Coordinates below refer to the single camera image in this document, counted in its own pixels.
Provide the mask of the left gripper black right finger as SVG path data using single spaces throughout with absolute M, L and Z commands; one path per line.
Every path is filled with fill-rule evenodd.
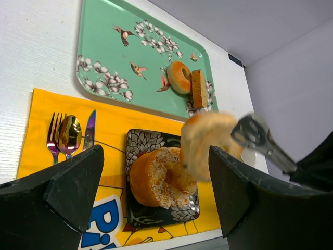
M 332 193 L 279 180 L 216 146 L 209 171 L 230 249 L 332 249 Z

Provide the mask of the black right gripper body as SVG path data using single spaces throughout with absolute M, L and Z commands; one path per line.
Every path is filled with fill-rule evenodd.
M 332 191 L 332 133 L 309 155 L 297 162 L 290 181 L 313 189 Z

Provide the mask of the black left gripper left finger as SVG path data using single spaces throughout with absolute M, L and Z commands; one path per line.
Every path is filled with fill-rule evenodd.
M 1 184 L 1 249 L 78 249 L 104 166 L 100 145 Z

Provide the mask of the silver metal tongs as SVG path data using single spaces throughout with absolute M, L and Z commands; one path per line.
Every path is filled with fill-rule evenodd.
M 264 155 L 284 174 L 296 172 L 296 163 L 277 145 L 268 124 L 259 114 L 252 112 L 241 117 L 230 135 L 244 148 Z

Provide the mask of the plain beige bagel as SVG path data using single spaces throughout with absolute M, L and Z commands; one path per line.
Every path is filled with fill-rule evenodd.
M 224 149 L 234 158 L 244 148 L 232 137 L 238 119 L 228 112 L 200 112 L 190 117 L 181 128 L 181 165 L 195 181 L 211 182 L 209 150 L 211 146 Z

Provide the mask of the orange sugared bundt cake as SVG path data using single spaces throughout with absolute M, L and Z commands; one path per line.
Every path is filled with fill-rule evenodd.
M 183 207 L 189 204 L 197 182 L 181 166 L 181 149 L 162 147 L 136 159 L 129 170 L 130 190 L 148 207 Z

